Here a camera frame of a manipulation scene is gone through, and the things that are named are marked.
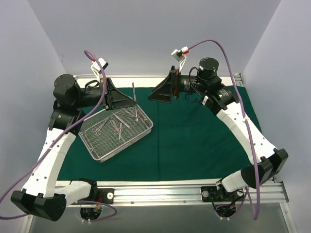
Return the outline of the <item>green surgical drape cloth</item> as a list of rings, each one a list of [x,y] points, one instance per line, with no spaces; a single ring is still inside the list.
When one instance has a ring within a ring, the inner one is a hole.
[[[58,179],[177,181],[220,179],[250,164],[231,131],[194,96],[170,104],[149,101],[150,88],[123,88],[136,95],[152,131],[105,162],[95,161],[80,138],[70,147]]]

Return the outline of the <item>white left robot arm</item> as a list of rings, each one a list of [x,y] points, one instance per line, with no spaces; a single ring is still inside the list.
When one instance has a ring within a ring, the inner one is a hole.
[[[11,202],[22,212],[57,221],[65,208],[77,201],[94,203],[98,197],[96,181],[80,178],[55,189],[65,156],[75,141],[83,121],[92,113],[83,108],[103,106],[106,110],[135,106],[136,100],[118,90],[110,78],[93,80],[94,87],[81,89],[70,74],[54,81],[55,102],[47,135],[37,165],[20,191],[14,191]]]

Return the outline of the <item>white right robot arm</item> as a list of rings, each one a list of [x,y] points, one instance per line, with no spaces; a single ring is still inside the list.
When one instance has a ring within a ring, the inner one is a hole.
[[[219,62],[203,58],[195,76],[182,75],[171,67],[168,76],[158,84],[148,100],[171,103],[180,93],[197,93],[206,106],[233,133],[246,152],[250,165],[218,181],[216,196],[227,200],[233,192],[244,187],[256,188],[277,175],[288,159],[285,149],[277,149],[248,118],[242,103],[217,75]]]

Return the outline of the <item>steel surgical scissors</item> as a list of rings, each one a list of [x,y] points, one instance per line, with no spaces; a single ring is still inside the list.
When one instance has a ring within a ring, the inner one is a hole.
[[[94,126],[92,128],[92,132],[95,133],[97,136],[101,135],[103,131],[103,127],[110,119],[111,119],[110,117],[107,117],[102,122],[100,122],[97,126]]]

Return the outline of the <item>steel mesh instrument tray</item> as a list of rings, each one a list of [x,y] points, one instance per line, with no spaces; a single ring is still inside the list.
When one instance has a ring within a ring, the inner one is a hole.
[[[130,126],[130,128],[127,128],[122,124],[121,140],[113,134],[114,127],[111,120],[114,120],[118,126],[120,123],[113,113],[117,114]],[[107,117],[111,119],[103,127],[102,134],[97,136],[92,132],[92,128]],[[84,120],[79,131],[79,137],[90,156],[95,161],[102,163],[145,137],[151,132],[153,125],[151,119],[138,105],[112,111],[102,109]]]

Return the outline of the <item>steel forceps clamp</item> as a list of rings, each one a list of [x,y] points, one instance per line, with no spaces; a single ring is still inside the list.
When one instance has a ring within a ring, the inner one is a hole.
[[[122,123],[119,123],[119,126],[116,124],[116,122],[114,120],[111,120],[112,126],[114,127],[114,132],[113,134],[116,135],[118,137],[119,140],[121,140],[121,134],[123,131],[122,128]]]

